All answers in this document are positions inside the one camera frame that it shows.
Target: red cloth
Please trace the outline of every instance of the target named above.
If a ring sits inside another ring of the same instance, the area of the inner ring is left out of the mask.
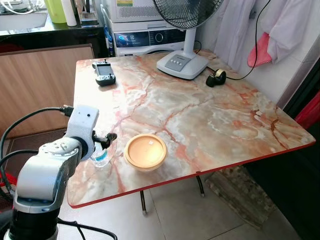
[[[253,47],[251,52],[249,53],[247,64],[249,67],[260,66],[262,64],[270,63],[272,61],[271,56],[267,53],[268,44],[269,44],[269,34],[264,32],[260,37],[259,41],[256,43],[258,56],[256,59],[256,46]]]
[[[15,176],[10,175],[9,173],[6,173],[5,175],[9,181],[9,183],[11,183],[13,185],[17,185],[17,178]],[[0,187],[3,187],[4,185],[5,185],[5,183],[1,180]]]
[[[320,121],[320,90],[314,98],[296,116],[295,121],[304,129]]]

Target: black power cord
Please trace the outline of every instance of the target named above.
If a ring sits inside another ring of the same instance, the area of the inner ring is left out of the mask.
[[[101,228],[97,228],[97,227],[93,227],[93,226],[87,226],[87,225],[82,225],[82,224],[79,224],[77,222],[74,222],[74,221],[64,221],[60,218],[58,218],[58,224],[63,224],[63,225],[68,225],[68,226],[73,226],[73,227],[77,227],[77,228],[82,228],[82,229],[88,229],[88,230],[91,230],[91,231],[95,231],[95,232],[99,232],[99,233],[102,233],[102,234],[106,234],[110,237],[112,237],[114,240],[118,240],[118,237],[117,235],[115,235],[113,232],[111,231],[107,231],[107,230],[104,230],[104,229],[101,229]]]
[[[72,224],[78,224],[77,221],[64,221],[61,218],[58,218],[58,223],[60,223],[59,221],[65,222],[65,223],[72,223]],[[81,235],[82,240],[86,240],[86,237],[84,235],[84,233],[82,232],[81,228],[79,226],[76,227]]]
[[[38,150],[31,150],[31,149],[23,149],[23,150],[17,150],[17,151],[13,151],[10,152],[8,155],[6,155],[5,157],[3,157],[0,160],[0,167],[2,167],[2,165],[11,157],[18,155],[18,154],[37,154]]]
[[[16,127],[18,124],[22,123],[24,120],[36,115],[36,114],[39,114],[39,113],[42,113],[42,112],[46,112],[46,111],[60,111],[62,112],[65,116],[67,117],[70,117],[71,114],[72,114],[72,111],[74,110],[74,108],[72,106],[61,106],[61,107],[45,107],[45,108],[42,108],[42,109],[39,109],[37,111],[34,111],[32,113],[29,113],[27,115],[25,115],[24,117],[20,118],[19,120],[15,121],[11,126],[9,126],[5,132],[3,133],[2,137],[1,137],[1,140],[0,140],[0,159],[2,161],[3,159],[3,156],[4,156],[4,144],[5,144],[5,140],[9,134],[9,132],[14,128]],[[0,166],[0,173],[1,173],[1,178],[5,184],[5,187],[7,189],[7,191],[9,193],[11,193],[11,190],[12,190],[12,187],[7,179],[7,176],[6,176],[6,173],[5,173],[5,169],[2,167],[2,165]],[[1,188],[0,188],[0,195],[2,195],[6,200],[9,200],[11,201],[12,200],[12,197],[10,198]]]
[[[231,79],[231,80],[242,80],[242,79],[244,79],[244,78],[246,78],[253,70],[254,70],[254,68],[256,67],[256,63],[257,63],[257,60],[258,60],[258,44],[257,44],[257,31],[258,31],[258,20],[259,20],[259,17],[260,17],[260,15],[261,15],[261,13],[265,10],[265,8],[268,6],[268,4],[270,3],[270,1],[271,0],[269,0],[265,5],[264,5],[264,7],[262,8],[262,10],[260,11],[260,13],[259,13],[259,15],[258,15],[258,17],[256,18],[256,22],[255,22],[255,60],[254,60],[254,64],[253,64],[253,67],[251,68],[251,70],[245,75],[245,76],[243,76],[243,77],[241,77],[241,78],[232,78],[232,77],[226,77],[227,79]],[[212,69],[211,67],[209,67],[209,66],[206,66],[208,69],[210,69],[210,70],[212,70],[212,71],[214,71],[214,72],[216,72],[216,70],[214,70],[214,69]]]
[[[201,42],[198,41],[198,40],[195,40],[194,42],[197,42],[197,43],[200,44],[200,47],[199,47],[198,51],[196,51],[196,53],[195,53],[195,54],[198,54],[198,53],[201,51],[201,49],[202,49],[202,44],[201,44]]]

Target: red table edge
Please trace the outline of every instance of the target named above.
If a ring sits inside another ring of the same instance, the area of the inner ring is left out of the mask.
[[[269,157],[273,157],[273,156],[277,156],[277,155],[293,152],[293,151],[296,151],[296,150],[299,150],[299,149],[304,149],[304,148],[307,148],[307,147],[310,147],[310,146],[314,145],[315,143],[316,143],[316,141],[313,141],[313,142],[308,143],[306,145],[297,146],[297,147],[294,147],[294,148],[291,148],[291,149],[275,152],[275,153],[272,153],[272,154],[269,154],[269,155],[260,156],[260,157],[252,158],[252,159],[249,159],[249,160],[236,162],[236,163],[233,163],[233,164],[230,164],[230,165],[227,165],[227,166],[221,166],[221,167],[217,167],[217,168],[210,169],[210,170],[207,170],[207,171],[199,171],[199,172],[196,172],[196,173],[191,174],[191,175],[178,177],[178,178],[171,179],[171,180],[168,180],[168,181],[163,181],[163,182],[156,183],[156,184],[153,184],[153,185],[141,187],[141,188],[138,188],[138,189],[135,189],[135,190],[126,191],[126,192],[119,193],[119,194],[116,194],[116,195],[113,195],[113,196],[108,196],[108,197],[105,197],[105,198],[101,198],[99,200],[94,200],[94,201],[90,201],[90,202],[87,202],[87,203],[82,203],[82,204],[79,204],[79,205],[70,205],[69,201],[68,201],[68,204],[73,209],[79,209],[79,208],[83,208],[83,207],[86,207],[86,206],[89,206],[89,205],[93,205],[93,204],[97,204],[97,203],[100,203],[100,202],[104,202],[104,201],[107,201],[107,200],[110,200],[110,199],[115,199],[115,198],[118,198],[118,197],[121,197],[121,196],[125,196],[125,195],[128,195],[128,194],[133,194],[133,193],[137,193],[137,192],[140,192],[140,191],[143,191],[143,190],[147,190],[147,189],[159,187],[159,186],[162,186],[162,185],[174,183],[174,182],[177,182],[177,181],[180,181],[180,180],[183,180],[183,179],[188,179],[188,178],[196,177],[196,176],[199,176],[199,175],[216,172],[216,171],[219,171],[221,169],[235,167],[235,166],[238,166],[238,165],[247,164],[247,163],[250,163],[250,162],[257,161],[257,160],[266,159],[266,158],[269,158]]]

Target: pink cloth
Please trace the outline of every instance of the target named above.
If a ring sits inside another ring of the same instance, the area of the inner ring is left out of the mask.
[[[256,43],[257,50],[258,50],[258,56],[256,59],[256,46],[251,50],[248,56],[247,64],[249,67],[253,67],[255,64],[255,67],[260,66],[262,64],[270,63],[272,62],[272,58],[267,52],[268,49],[268,43],[269,43],[269,34],[264,32],[259,39],[259,41]]]

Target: black cable connector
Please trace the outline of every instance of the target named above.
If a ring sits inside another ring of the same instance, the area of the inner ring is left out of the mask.
[[[70,117],[72,112],[74,111],[73,106],[63,105],[60,107],[60,112],[62,112],[65,116]]]

